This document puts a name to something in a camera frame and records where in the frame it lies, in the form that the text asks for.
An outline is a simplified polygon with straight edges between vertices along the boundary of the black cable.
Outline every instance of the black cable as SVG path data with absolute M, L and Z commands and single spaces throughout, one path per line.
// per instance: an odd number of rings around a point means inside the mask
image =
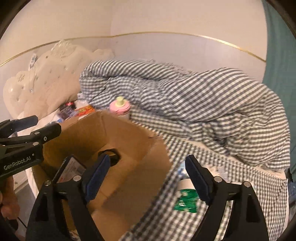
M 24 224 L 24 222 L 19 218 L 17 217 L 17 219 L 22 223 L 22 225 L 24 225 L 24 227 L 27 229 L 27 226 Z

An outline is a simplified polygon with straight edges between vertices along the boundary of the pink bottle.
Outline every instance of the pink bottle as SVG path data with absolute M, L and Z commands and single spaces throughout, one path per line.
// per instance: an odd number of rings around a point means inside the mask
M 130 116 L 130 108 L 130 102 L 124 99 L 122 96 L 117 97 L 116 100 L 110 104 L 111 113 L 117 114 L 119 117 L 125 118 L 127 120 Z

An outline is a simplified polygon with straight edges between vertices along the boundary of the white upholstered headboard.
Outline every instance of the white upholstered headboard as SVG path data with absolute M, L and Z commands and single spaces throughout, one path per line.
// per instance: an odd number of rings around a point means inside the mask
M 60 41 L 38 56 L 30 70 L 20 71 L 6 81 L 3 88 L 5 105 L 13 118 L 24 112 L 24 116 L 37 115 L 41 119 L 62 103 L 77 98 L 79 76 L 87 65 L 112 57 L 110 49 L 91 52 L 68 41 Z

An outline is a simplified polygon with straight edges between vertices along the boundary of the gingham blanket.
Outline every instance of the gingham blanket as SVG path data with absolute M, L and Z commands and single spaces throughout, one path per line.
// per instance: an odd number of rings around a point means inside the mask
M 169 64 L 142 61 L 98 61 L 81 73 L 81 90 L 93 106 L 104 109 L 117 96 L 134 106 L 131 119 L 161 131 L 173 168 L 141 221 L 121 240 L 190 240 L 206 211 L 173 210 L 178 168 L 194 154 L 204 165 L 222 166 L 228 180 L 255 184 L 270 240 L 283 232 L 287 182 L 251 166 L 289 167 L 289 127 L 278 96 L 243 72 L 221 68 L 192 73 Z M 198 148 L 179 137 L 200 141 L 219 154 Z M 226 208 L 216 240 L 226 230 L 231 204 Z

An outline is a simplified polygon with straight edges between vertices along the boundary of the red package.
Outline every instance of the red package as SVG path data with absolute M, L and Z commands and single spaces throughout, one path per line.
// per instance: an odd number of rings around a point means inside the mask
M 87 115 L 87 114 L 90 114 L 90 113 L 95 112 L 95 111 L 96 110 L 91 105 L 88 105 L 88 106 L 76 109 L 75 110 L 75 112 L 76 112 L 75 116 L 83 116 L 83 115 Z

